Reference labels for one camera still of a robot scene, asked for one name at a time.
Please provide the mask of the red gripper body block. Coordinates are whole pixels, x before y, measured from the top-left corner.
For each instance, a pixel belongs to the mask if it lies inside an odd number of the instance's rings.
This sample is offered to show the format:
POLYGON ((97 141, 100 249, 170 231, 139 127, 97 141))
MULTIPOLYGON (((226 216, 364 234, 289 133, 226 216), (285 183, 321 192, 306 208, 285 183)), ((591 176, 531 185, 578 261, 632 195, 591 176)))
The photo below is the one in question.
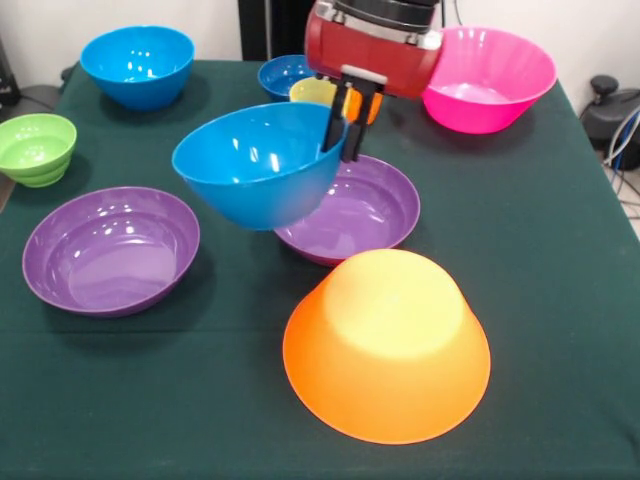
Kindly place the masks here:
POLYGON ((314 7, 305 55, 316 72, 373 82, 387 95, 415 98, 430 81, 443 47, 431 28, 433 7, 314 7))

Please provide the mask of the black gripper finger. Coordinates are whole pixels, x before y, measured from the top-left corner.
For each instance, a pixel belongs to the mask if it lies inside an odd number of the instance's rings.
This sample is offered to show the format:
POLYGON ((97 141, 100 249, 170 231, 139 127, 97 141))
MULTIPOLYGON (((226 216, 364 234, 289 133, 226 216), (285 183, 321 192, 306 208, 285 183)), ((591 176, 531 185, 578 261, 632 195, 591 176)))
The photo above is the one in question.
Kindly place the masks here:
POLYGON ((336 92, 332 100, 324 141, 321 151, 329 152, 340 145, 346 135, 347 121, 345 111, 348 109, 349 86, 344 82, 338 82, 336 92))
POLYGON ((349 126, 341 154, 344 162, 358 160, 364 134, 368 126, 375 121, 382 100, 383 94, 375 92, 371 97, 371 102, 365 105, 363 95, 353 88, 349 89, 348 109, 345 111, 345 118, 349 126))

